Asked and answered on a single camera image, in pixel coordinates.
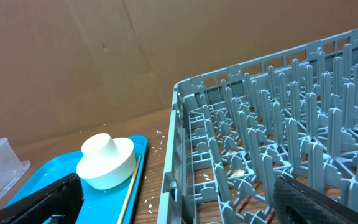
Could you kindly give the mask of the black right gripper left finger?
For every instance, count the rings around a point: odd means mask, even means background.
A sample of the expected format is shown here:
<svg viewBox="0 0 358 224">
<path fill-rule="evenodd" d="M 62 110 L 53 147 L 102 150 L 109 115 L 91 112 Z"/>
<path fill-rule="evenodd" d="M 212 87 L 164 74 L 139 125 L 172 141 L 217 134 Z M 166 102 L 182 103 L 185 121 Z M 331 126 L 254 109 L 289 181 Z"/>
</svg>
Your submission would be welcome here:
<svg viewBox="0 0 358 224">
<path fill-rule="evenodd" d="M 81 180 L 71 173 L 0 210 L 0 224 L 75 223 L 83 197 Z"/>
</svg>

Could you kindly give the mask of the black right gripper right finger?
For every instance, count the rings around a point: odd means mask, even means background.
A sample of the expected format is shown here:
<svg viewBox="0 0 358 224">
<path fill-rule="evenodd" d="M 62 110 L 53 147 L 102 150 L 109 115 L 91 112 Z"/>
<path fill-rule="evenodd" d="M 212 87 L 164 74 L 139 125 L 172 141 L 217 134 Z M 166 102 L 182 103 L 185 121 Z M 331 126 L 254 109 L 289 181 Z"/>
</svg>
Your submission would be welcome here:
<svg viewBox="0 0 358 224">
<path fill-rule="evenodd" d="M 273 207 L 281 224 L 355 224 L 358 212 L 287 175 L 277 177 Z"/>
</svg>

